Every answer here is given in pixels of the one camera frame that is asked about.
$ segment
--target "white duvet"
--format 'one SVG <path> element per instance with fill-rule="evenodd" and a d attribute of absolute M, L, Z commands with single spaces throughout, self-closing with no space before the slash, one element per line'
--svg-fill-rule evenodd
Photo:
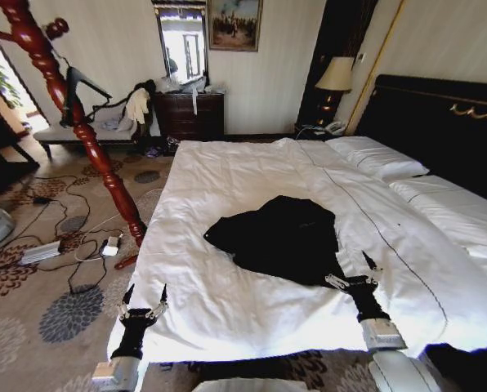
<path fill-rule="evenodd" d="M 352 299 L 240 269 L 203 239 L 221 216 L 258 209 L 282 194 L 336 214 L 338 260 L 383 268 L 375 292 L 416 356 L 429 343 L 487 346 L 487 275 L 387 185 L 322 142 L 184 141 L 132 276 L 132 307 L 154 308 L 168 285 L 169 310 L 145 334 L 150 362 L 228 361 L 308 349 L 365 350 Z M 123 334 L 118 322 L 111 353 Z"/>

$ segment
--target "gold headboard ornament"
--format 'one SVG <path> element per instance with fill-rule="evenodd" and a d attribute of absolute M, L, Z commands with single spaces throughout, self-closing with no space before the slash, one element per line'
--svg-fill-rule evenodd
<path fill-rule="evenodd" d="M 453 112 L 454 114 L 456 114 L 457 116 L 470 116 L 470 117 L 474 118 L 475 120 L 481 120 L 482 118 L 487 118 L 487 113 L 485 113 L 485 114 L 476 113 L 474 106 L 471 106 L 471 108 L 467 109 L 467 110 L 459 110 L 458 104 L 454 104 L 450 108 L 450 111 Z"/>

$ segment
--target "patterned rug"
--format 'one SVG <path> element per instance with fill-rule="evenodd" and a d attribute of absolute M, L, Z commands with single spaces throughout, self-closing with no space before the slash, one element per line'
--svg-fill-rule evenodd
<path fill-rule="evenodd" d="M 136 245 L 121 217 L 100 226 L 126 233 L 120 251 L 106 259 L 107 274 L 96 287 L 93 285 L 103 274 L 101 261 L 82 264 L 73 277 L 75 291 L 93 288 L 72 295 L 68 278 L 76 268 L 74 250 L 88 230 L 114 216 L 116 209 L 82 150 L 53 146 L 49 162 L 32 138 L 21 144 L 41 163 L 34 176 L 44 179 L 30 177 L 0 195 L 0 207 L 10 212 L 17 224 L 8 239 L 24 229 L 23 235 L 27 235 L 0 250 L 0 391 L 95 391 L 91 374 L 96 363 L 105 360 L 117 316 L 115 305 L 133 271 L 133 267 L 117 271 L 113 265 L 136 254 Z M 127 147 L 111 148 L 109 155 L 147 222 L 172 159 L 141 157 Z M 35 196 L 60 202 L 37 205 L 33 204 Z M 102 243 L 108 236 L 100 232 L 89 238 Z M 62 255 L 38 265 L 15 265 L 24 250 L 37 246 L 38 240 L 50 243 L 58 239 Z M 92 250 L 92 246 L 83 247 L 79 256 Z M 309 388 L 326 392 L 374 392 L 377 389 L 368 362 L 365 352 L 312 350 L 240 363 L 159 363 L 148 368 L 142 390 L 189 392 L 204 380 L 243 376 L 304 381 Z"/>

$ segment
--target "robotic arm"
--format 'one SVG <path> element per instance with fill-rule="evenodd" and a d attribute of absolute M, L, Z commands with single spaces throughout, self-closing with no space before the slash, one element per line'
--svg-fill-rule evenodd
<path fill-rule="evenodd" d="M 365 260 L 374 272 L 373 261 Z M 374 297 L 378 286 L 373 277 L 365 275 L 339 278 L 328 275 L 325 280 L 335 288 L 352 296 L 358 309 L 358 322 L 373 361 L 369 371 L 381 392 L 440 392 L 440 387 L 423 363 L 408 358 L 400 350 L 407 345 Z M 92 380 L 100 391 L 133 391 L 138 382 L 138 367 L 142 359 L 142 341 L 146 328 L 154 325 L 168 308 L 167 289 L 163 288 L 159 305 L 151 309 L 129 309 L 127 305 L 134 289 L 132 285 L 118 306 L 120 321 L 126 328 L 120 346 L 108 363 L 98 363 Z"/>
<path fill-rule="evenodd" d="M 131 285 L 118 305 L 120 322 L 126 328 L 120 346 L 111 354 L 109 362 L 98 363 L 92 382 L 100 391 L 132 391 L 138 382 L 138 366 L 142 359 L 142 342 L 145 330 L 154 325 L 168 309 L 167 286 L 163 287 L 160 303 L 151 309 L 129 309 Z"/>
<path fill-rule="evenodd" d="M 371 270 L 377 272 L 373 261 L 364 253 Z M 364 330 L 367 349 L 373 354 L 369 371 L 381 392 L 440 392 L 440 387 L 417 359 L 408 358 L 400 350 L 407 345 L 389 315 L 382 311 L 374 297 L 376 280 L 365 275 L 341 279 L 328 275 L 325 280 L 352 296 L 358 309 L 358 322 Z"/>

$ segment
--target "dresser drawer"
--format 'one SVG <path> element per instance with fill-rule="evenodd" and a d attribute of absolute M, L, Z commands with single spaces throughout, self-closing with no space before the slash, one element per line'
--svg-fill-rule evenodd
<path fill-rule="evenodd" d="M 199 94 L 194 114 L 191 94 L 158 94 L 154 110 L 163 136 L 178 140 L 220 140 L 224 134 L 224 96 Z"/>

